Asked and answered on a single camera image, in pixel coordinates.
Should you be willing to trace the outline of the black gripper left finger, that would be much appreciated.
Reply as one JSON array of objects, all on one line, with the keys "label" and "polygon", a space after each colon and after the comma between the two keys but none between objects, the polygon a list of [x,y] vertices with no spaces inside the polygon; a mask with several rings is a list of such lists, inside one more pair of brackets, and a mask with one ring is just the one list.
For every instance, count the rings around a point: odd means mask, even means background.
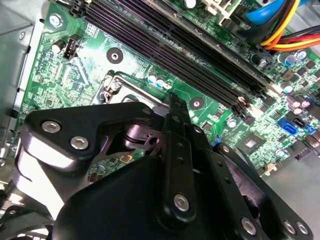
[{"label": "black gripper left finger", "polygon": [[139,101],[40,110],[23,126],[23,149],[40,166],[30,180],[62,205],[77,192],[144,157],[161,163],[159,222],[192,222],[197,216],[188,107],[168,96],[165,116]]}]

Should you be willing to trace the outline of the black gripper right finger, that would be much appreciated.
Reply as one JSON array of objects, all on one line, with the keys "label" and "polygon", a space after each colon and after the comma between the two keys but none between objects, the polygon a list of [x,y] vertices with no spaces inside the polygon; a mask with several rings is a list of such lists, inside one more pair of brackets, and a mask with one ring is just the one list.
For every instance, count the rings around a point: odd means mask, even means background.
[{"label": "black gripper right finger", "polygon": [[220,204],[219,219],[228,240],[312,240],[310,227],[231,147],[211,146],[196,125],[186,129],[192,152]]}]

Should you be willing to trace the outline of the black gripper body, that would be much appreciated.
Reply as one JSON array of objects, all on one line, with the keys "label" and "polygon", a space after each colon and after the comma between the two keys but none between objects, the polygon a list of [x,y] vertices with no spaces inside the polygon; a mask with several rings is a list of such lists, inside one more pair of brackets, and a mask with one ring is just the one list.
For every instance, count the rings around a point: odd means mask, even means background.
[{"label": "black gripper body", "polygon": [[162,165],[143,157],[78,191],[53,225],[54,240],[235,240],[210,183],[195,172],[197,214],[184,230],[165,229],[156,217]]}]

